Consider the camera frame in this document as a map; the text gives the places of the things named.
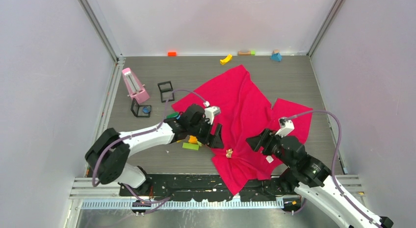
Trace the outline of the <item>black open brooch case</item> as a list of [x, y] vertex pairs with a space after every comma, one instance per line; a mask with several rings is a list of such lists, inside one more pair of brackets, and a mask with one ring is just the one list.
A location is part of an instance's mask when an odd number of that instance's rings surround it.
[[171, 81], [164, 81], [157, 84], [160, 94], [160, 101], [162, 103], [171, 102], [175, 100], [173, 93], [173, 85]]

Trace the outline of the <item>pink metronome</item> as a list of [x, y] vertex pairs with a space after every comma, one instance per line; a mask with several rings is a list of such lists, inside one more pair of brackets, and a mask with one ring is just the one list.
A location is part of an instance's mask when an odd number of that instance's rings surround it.
[[136, 100], [138, 104], [141, 104], [150, 98], [145, 86], [130, 68], [122, 70], [122, 77], [128, 90], [129, 97], [132, 100]]

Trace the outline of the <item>green blue grey block stack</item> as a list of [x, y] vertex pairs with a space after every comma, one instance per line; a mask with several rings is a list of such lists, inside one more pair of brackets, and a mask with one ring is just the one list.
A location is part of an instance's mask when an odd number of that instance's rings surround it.
[[174, 113], [169, 114], [168, 116], [166, 116], [166, 119], [171, 119], [171, 118], [178, 119], [180, 117], [180, 115], [181, 114], [179, 112], [174, 112]]

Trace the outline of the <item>yellow arch block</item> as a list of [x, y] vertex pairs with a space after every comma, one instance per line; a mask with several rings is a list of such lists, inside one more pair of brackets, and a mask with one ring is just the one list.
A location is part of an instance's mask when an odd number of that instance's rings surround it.
[[226, 65], [226, 64], [228, 64], [230, 61], [232, 61], [232, 59], [233, 59], [233, 55], [232, 55], [232, 54], [228, 54], [225, 58], [220, 59], [220, 60], [219, 60], [219, 63], [220, 63], [221, 65]]

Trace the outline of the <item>black case with blue brooch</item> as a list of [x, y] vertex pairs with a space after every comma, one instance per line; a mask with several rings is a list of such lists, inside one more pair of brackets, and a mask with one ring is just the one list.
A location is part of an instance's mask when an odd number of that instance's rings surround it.
[[136, 99], [133, 99], [131, 102], [130, 110], [132, 114], [137, 118], [149, 118], [150, 114], [144, 114], [142, 108], [147, 105], [139, 104]]

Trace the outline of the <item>yellow orange stepped block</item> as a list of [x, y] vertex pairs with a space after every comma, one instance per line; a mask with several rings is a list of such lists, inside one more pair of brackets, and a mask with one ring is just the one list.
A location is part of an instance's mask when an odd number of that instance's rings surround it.
[[197, 139], [195, 136], [192, 136], [192, 135], [189, 137], [188, 142], [189, 142], [190, 144], [194, 144], [194, 145], [198, 145], [198, 144], [199, 144], [199, 143], [198, 143], [198, 139]]

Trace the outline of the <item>round blue button brooch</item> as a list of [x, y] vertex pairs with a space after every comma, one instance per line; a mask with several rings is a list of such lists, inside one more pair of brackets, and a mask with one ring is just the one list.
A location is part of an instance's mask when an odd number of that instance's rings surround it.
[[151, 110], [152, 110], [152, 107], [151, 107], [150, 105], [144, 106], [144, 107], [142, 108], [142, 112], [143, 112], [144, 114], [150, 114]]

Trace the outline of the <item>red-orange block at wall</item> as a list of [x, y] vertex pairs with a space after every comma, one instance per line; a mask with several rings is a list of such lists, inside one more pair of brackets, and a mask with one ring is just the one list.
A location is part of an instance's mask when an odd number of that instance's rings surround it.
[[177, 52], [176, 51], [168, 51], [167, 55], [169, 57], [171, 57], [171, 56], [177, 56]]

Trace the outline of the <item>brown wooden block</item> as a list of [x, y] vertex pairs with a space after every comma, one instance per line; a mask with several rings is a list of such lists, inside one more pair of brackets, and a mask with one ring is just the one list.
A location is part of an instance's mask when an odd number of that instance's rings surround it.
[[241, 50], [241, 51], [238, 51], [237, 52], [237, 55], [239, 55], [239, 56], [248, 56], [248, 55], [251, 55], [251, 51], [249, 51], [249, 50]]

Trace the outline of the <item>blue triangular block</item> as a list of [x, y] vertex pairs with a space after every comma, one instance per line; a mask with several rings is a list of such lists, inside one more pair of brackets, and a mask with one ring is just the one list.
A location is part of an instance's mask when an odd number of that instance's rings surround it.
[[273, 52], [272, 52], [272, 54], [270, 56], [270, 59], [271, 60], [274, 60], [274, 61], [277, 61], [277, 62], [281, 62], [282, 58], [283, 57], [280, 54], [280, 51], [279, 50], [273, 50]]

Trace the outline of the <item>red maple leaf brooch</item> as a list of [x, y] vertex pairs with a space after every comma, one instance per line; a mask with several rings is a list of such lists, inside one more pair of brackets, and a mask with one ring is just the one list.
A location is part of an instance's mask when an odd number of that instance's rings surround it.
[[226, 158], [231, 158], [233, 154], [233, 149], [226, 150]]

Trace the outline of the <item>lime green long block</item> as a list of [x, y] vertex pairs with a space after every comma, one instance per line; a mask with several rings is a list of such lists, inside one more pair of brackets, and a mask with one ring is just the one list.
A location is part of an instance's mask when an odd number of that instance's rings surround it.
[[184, 149], [198, 151], [200, 146], [198, 144], [183, 143], [182, 147]]

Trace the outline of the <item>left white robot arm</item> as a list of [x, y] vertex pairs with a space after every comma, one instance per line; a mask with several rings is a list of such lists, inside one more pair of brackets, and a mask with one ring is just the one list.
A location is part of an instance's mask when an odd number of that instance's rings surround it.
[[188, 136], [195, 136], [200, 143], [210, 148], [223, 148], [222, 126], [214, 124], [214, 118], [220, 113], [218, 106], [203, 108], [192, 104], [177, 117], [167, 118], [152, 127], [128, 132], [108, 128], [84, 158], [93, 170], [94, 178], [101, 184], [127, 184], [136, 194], [144, 196], [150, 191], [150, 182], [144, 170], [128, 164], [127, 159], [143, 150], [169, 145]]

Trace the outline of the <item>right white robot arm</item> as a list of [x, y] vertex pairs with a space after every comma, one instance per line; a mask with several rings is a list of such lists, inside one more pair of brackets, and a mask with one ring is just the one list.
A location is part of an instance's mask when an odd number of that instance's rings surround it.
[[379, 216], [362, 205], [320, 160], [308, 154], [296, 136], [279, 136], [264, 129], [246, 142], [255, 152], [274, 156], [287, 169], [280, 176], [280, 188], [296, 193], [314, 204], [341, 228], [391, 228], [393, 221]]

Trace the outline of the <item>red t-shirt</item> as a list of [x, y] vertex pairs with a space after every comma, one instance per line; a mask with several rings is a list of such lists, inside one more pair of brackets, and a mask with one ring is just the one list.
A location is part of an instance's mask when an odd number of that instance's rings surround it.
[[[284, 99], [271, 104], [243, 65], [207, 81], [193, 94], [174, 103], [172, 108], [175, 112], [184, 112], [191, 104], [203, 105], [201, 98], [221, 110], [214, 123], [222, 125], [224, 148], [212, 149], [214, 157], [211, 160], [233, 194], [250, 179], [270, 179], [272, 171], [282, 164], [274, 156], [274, 161], [268, 163], [266, 155], [252, 151], [246, 138], [260, 134], [265, 128], [278, 130], [280, 118], [311, 110]], [[228, 149], [233, 149], [231, 158], [226, 158]]]

